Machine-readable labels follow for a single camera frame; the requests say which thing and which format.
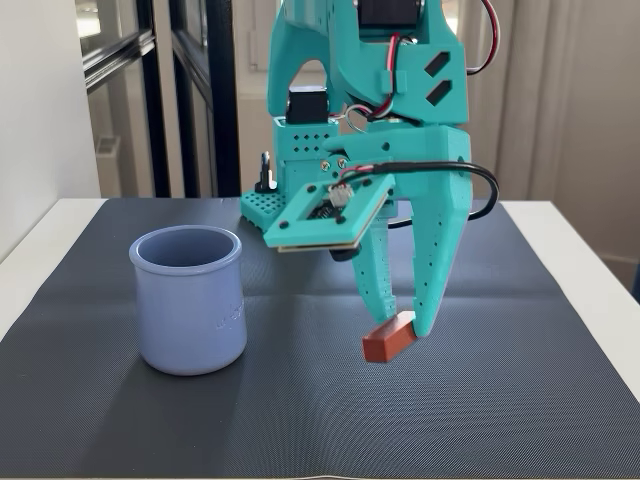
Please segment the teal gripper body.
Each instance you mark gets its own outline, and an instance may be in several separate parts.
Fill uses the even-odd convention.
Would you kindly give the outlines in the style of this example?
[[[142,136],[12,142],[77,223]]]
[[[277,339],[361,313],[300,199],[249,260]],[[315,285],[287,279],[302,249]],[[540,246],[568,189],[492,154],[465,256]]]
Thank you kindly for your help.
[[[469,135],[454,127],[377,125],[326,146],[334,160],[346,161],[339,177],[323,185],[326,201],[408,200],[400,195],[400,174],[459,173],[472,184]]]

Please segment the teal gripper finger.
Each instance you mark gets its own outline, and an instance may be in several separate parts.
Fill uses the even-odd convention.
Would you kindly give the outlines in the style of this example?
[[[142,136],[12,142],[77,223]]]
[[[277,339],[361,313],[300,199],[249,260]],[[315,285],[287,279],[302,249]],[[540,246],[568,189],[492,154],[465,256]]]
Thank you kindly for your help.
[[[358,292],[375,322],[385,322],[396,314],[388,253],[388,223],[396,214],[395,206],[381,209],[363,234],[359,253],[352,260]]]
[[[470,177],[459,173],[398,176],[400,195],[412,209],[415,295],[413,330],[429,334],[447,286],[453,260],[471,210]]]

